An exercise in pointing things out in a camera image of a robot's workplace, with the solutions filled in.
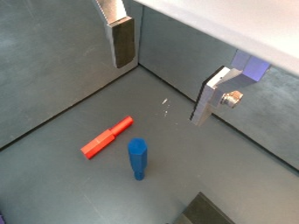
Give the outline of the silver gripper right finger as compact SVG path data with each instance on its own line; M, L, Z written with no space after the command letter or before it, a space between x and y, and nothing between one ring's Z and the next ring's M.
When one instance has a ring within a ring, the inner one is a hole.
M221 105L233 109L242 98L238 89L257 83L269 67L270 64L266 61L236 50L230 67L221 66L201 83L190 122L201 125Z

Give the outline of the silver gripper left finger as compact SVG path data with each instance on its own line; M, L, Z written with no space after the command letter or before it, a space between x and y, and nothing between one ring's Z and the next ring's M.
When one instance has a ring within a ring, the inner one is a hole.
M93 0L93 3L105 24L113 64L121 68L136 56L134 20L126 15L122 0Z

